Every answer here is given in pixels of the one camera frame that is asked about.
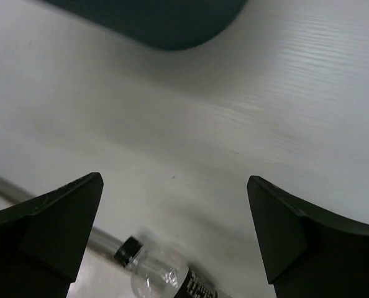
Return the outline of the clear bottle blue label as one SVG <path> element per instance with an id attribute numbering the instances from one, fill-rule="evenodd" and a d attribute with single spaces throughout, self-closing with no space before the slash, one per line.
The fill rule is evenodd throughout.
<path id="1" fill-rule="evenodd" d="M 218 297 L 216 285 L 172 246 L 145 233 L 132 235 L 114 261 L 130 273 L 136 297 Z"/>

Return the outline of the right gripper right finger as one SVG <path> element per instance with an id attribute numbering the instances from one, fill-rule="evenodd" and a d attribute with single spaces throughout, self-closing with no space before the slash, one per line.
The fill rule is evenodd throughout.
<path id="1" fill-rule="evenodd" d="M 260 176 L 248 200 L 277 297 L 369 297 L 369 224 L 300 199 Z"/>

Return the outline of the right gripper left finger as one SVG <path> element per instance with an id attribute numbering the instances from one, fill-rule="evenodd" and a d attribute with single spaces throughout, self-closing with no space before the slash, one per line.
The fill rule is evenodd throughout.
<path id="1" fill-rule="evenodd" d="M 100 173 L 0 210 L 0 297 L 66 297 L 103 191 Z"/>

